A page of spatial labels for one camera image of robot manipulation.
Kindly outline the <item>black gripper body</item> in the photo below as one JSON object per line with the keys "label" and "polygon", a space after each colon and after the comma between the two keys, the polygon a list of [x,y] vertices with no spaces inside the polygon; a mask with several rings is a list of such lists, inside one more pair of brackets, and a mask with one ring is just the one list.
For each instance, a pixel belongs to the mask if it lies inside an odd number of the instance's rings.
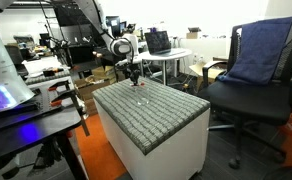
{"label": "black gripper body", "polygon": [[126,63],[119,66],[126,78],[129,78],[133,83],[137,83],[140,75],[140,69],[137,64]]}

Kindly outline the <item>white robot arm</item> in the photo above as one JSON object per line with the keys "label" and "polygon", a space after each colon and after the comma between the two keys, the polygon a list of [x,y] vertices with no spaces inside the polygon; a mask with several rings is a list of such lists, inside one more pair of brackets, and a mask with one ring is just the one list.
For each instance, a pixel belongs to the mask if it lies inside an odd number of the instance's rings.
{"label": "white robot arm", "polygon": [[[15,0],[0,0],[0,13],[9,7]],[[127,38],[115,39],[106,25],[102,5],[98,0],[74,0],[80,10],[96,28],[105,41],[108,50],[117,56],[134,57],[134,49]],[[30,100],[34,93],[27,87],[17,73],[3,41],[0,38],[0,112],[15,108]]]}

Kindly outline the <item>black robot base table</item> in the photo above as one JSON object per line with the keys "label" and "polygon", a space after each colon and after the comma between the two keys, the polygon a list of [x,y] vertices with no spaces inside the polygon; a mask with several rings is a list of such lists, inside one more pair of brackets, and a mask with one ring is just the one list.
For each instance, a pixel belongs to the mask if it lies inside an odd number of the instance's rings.
{"label": "black robot base table", "polygon": [[76,180],[87,180],[67,133],[80,126],[80,116],[74,108],[24,121],[0,130],[0,159],[13,156],[38,144],[56,139]]}

